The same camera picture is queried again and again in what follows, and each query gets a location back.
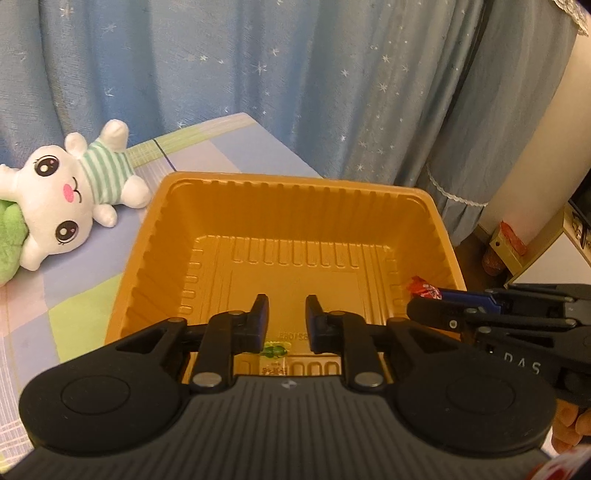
tray rim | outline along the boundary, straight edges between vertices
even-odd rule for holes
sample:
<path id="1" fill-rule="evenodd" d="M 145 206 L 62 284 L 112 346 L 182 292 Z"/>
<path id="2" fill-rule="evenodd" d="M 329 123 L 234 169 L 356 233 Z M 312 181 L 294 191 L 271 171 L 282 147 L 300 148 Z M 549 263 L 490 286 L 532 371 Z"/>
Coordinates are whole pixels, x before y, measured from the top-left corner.
<path id="1" fill-rule="evenodd" d="M 105 336 L 105 345 L 120 338 L 119 333 L 123 326 L 123 318 L 125 316 L 131 296 L 131 289 L 127 288 L 126 286 L 128 284 L 134 283 L 136 274 L 142 263 L 143 254 L 148 247 L 150 232 L 158 219 L 158 215 L 160 214 L 160 210 L 164 204 L 164 201 L 166 200 L 167 195 L 179 185 L 187 182 L 191 183 L 193 181 L 250 181 L 251 183 L 282 183 L 305 187 L 332 187 L 345 190 L 360 190 L 363 192 L 396 193 L 414 196 L 423 202 L 424 206 L 433 218 L 435 227 L 441 237 L 441 244 L 446 254 L 446 258 L 449 259 L 452 276 L 456 283 L 457 289 L 466 290 L 466 284 L 464 283 L 462 272 L 457 262 L 456 254 L 453 251 L 452 243 L 447 234 L 447 230 L 443 225 L 443 220 L 437 211 L 435 202 L 424 190 L 413 187 L 399 187 L 393 185 L 324 178 L 291 177 L 251 173 L 175 172 L 163 178 L 162 182 L 160 183 L 160 187 L 156 191 L 154 198 L 152 198 L 152 201 L 148 206 L 144 220 L 139 227 L 135 242 L 121 277 L 121 282 L 119 283 L 119 287 L 117 289 L 117 295 L 115 297 L 113 309 L 109 317 L 109 323 Z"/>

green plush fabric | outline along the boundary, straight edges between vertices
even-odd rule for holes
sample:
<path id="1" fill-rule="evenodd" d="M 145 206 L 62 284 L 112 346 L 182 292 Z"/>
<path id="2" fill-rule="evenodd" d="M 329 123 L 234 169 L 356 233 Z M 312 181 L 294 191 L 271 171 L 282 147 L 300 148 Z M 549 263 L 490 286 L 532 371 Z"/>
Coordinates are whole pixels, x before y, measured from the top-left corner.
<path id="1" fill-rule="evenodd" d="M 29 230 L 19 206 L 0 200 L 0 286 L 17 272 Z"/>

ribbed surface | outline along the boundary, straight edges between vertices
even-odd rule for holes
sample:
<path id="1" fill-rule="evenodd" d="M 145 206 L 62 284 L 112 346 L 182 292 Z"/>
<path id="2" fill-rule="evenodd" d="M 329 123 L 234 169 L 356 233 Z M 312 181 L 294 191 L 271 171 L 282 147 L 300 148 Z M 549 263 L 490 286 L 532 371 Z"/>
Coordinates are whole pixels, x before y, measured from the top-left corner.
<path id="1" fill-rule="evenodd" d="M 240 377 L 195 397 L 159 439 L 107 458 L 37 449 L 7 480 L 523 480 L 539 450 L 508 459 L 450 455 L 407 432 L 380 397 L 338 377 Z"/>

candy wrapper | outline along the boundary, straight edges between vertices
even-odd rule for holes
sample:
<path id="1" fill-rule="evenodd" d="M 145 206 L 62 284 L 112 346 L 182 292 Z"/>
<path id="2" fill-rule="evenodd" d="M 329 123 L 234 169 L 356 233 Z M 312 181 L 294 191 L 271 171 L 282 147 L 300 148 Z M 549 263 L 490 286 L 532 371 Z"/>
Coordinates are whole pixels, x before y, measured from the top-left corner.
<path id="1" fill-rule="evenodd" d="M 433 285 L 427 283 L 421 277 L 413 277 L 407 290 L 416 297 L 425 297 L 428 299 L 441 300 L 441 291 Z"/>
<path id="2" fill-rule="evenodd" d="M 591 447 L 567 450 L 534 470 L 527 480 L 588 480 L 591 478 Z"/>

human hand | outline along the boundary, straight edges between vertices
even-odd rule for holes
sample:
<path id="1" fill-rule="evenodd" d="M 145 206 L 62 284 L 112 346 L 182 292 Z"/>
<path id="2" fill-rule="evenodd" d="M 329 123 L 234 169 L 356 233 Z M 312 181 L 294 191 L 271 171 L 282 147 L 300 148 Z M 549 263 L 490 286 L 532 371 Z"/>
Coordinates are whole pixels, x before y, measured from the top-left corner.
<path id="1" fill-rule="evenodd" d="M 552 447 L 563 453 L 577 445 L 585 435 L 591 435 L 591 410 L 581 416 L 577 405 L 558 400 L 552 423 Z"/>

